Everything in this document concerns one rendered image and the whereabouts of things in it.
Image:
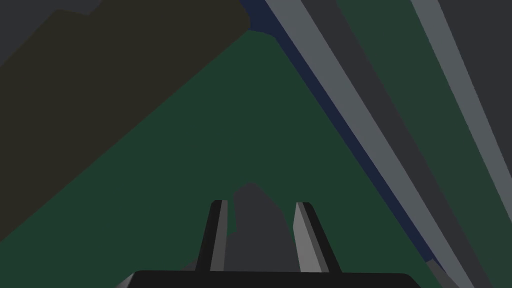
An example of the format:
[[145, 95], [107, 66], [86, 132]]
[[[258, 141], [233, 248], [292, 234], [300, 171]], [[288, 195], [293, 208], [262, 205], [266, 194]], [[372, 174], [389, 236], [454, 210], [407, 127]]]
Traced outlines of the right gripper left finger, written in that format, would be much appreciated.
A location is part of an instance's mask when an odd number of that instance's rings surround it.
[[228, 230], [228, 201], [211, 203], [195, 270], [199, 272], [223, 271]]

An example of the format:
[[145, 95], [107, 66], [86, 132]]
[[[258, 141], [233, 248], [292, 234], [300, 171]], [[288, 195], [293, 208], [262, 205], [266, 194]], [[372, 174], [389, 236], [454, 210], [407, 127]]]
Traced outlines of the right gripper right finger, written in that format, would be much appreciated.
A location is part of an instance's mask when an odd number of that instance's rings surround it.
[[292, 228], [302, 273], [342, 272], [311, 203], [296, 203]]

